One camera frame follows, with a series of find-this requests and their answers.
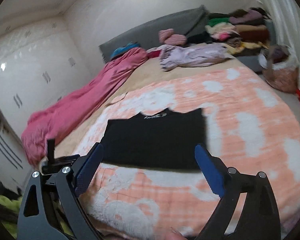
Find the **green sleeve forearm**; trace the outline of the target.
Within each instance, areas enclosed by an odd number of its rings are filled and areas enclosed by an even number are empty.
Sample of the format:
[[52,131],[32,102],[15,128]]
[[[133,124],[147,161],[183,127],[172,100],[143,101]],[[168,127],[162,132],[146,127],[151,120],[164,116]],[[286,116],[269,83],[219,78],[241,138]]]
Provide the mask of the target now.
[[17,222],[22,198],[20,196],[10,200],[6,196],[0,195],[0,221],[14,239],[17,238]]

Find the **person's right hand thumb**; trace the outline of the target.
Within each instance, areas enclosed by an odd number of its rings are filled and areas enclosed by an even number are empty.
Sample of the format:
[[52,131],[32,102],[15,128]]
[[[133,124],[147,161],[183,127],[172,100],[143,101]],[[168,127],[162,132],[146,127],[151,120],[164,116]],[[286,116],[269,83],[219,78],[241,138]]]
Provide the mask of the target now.
[[164,240],[187,240],[179,231],[174,228],[170,228],[168,232],[166,232]]

